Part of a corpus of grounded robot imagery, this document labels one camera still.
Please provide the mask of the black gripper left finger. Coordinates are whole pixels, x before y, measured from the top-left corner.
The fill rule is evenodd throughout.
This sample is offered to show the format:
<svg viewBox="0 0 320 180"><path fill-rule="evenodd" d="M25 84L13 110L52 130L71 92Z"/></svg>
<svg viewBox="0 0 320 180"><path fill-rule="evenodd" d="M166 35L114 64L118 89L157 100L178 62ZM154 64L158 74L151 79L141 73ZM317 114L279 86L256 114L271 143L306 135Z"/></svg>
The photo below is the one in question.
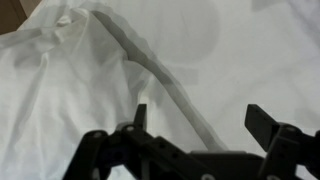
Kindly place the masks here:
<svg viewBox="0 0 320 180"><path fill-rule="evenodd" d="M152 137L146 120L147 105L139 104L134 120L111 135L86 133L63 180L107 180L116 166L124 166L136 180L185 179L185 154L164 138Z"/></svg>

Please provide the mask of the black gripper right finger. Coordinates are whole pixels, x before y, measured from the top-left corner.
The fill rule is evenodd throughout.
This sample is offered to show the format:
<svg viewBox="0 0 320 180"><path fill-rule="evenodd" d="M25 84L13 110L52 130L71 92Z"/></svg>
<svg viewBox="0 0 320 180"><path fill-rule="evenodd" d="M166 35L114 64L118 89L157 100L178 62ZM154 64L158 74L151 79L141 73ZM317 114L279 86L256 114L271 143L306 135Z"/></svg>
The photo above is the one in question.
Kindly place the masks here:
<svg viewBox="0 0 320 180"><path fill-rule="evenodd" d="M277 122L256 104L247 106L245 127L266 152L260 180L302 180L296 175L298 165L320 179L319 132L310 136L296 126Z"/></svg>

